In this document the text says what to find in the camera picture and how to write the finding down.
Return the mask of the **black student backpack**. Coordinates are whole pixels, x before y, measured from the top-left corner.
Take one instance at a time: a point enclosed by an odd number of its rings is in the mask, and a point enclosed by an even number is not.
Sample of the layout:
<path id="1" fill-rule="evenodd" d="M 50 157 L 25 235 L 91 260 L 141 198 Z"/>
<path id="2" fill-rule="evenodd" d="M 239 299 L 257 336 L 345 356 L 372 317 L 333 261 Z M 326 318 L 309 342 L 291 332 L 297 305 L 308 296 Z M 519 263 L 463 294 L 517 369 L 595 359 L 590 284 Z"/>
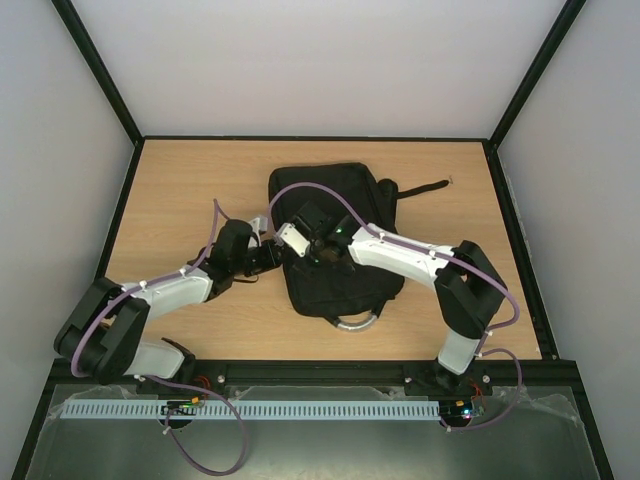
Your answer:
<path id="1" fill-rule="evenodd" d="M 278 168 L 269 177 L 268 194 L 275 202 L 271 210 L 275 230 L 306 202 L 313 202 L 331 216 L 342 216 L 352 207 L 365 222 L 394 233 L 398 200 L 448 185 L 448 180 L 440 180 L 401 192 L 390 179 L 376 180 L 366 165 L 347 162 Z M 298 314 L 322 318 L 335 327 L 346 326 L 347 316 L 367 313 L 369 317 L 355 326 L 362 329 L 404 286 L 403 277 L 377 268 L 354 263 L 353 275 L 339 275 L 311 269 L 304 260 L 289 247 L 284 249 L 283 273 L 291 304 Z"/>

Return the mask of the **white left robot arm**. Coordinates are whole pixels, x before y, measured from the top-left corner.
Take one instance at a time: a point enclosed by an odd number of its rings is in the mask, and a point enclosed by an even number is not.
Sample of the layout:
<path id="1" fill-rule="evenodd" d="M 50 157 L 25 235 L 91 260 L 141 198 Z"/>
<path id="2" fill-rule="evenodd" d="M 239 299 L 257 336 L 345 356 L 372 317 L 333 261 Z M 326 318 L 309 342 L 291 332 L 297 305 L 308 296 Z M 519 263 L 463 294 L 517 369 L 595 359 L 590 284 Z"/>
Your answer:
<path id="1" fill-rule="evenodd" d="M 190 352 L 169 339 L 142 340 L 147 324 L 185 306 L 212 301 L 242 276 L 282 264 L 282 249 L 261 239 L 268 219 L 228 220 L 212 247 L 178 271 L 149 281 L 117 284 L 95 280 L 55 337 L 56 353 L 72 374 L 108 385 L 123 376 L 173 378 Z"/>

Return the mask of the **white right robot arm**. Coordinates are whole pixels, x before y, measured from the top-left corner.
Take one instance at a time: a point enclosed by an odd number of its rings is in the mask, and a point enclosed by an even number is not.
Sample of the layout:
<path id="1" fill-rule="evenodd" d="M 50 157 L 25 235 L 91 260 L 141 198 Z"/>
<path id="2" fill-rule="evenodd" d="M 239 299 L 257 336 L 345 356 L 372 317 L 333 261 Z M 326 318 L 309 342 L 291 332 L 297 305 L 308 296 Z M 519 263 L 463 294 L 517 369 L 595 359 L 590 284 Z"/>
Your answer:
<path id="1" fill-rule="evenodd" d="M 363 267 L 373 267 L 422 284 L 435 292 L 448 334 L 437 355 L 436 379 L 445 390 L 460 390 L 471 379 L 470 366 L 481 356 L 490 325 L 502 303 L 517 301 L 482 249 L 464 241 L 435 245 L 403 237 L 367 223 L 352 207 L 336 226 L 319 209 L 312 217 L 297 214 L 277 230 L 279 241 L 298 257 L 332 253 Z"/>

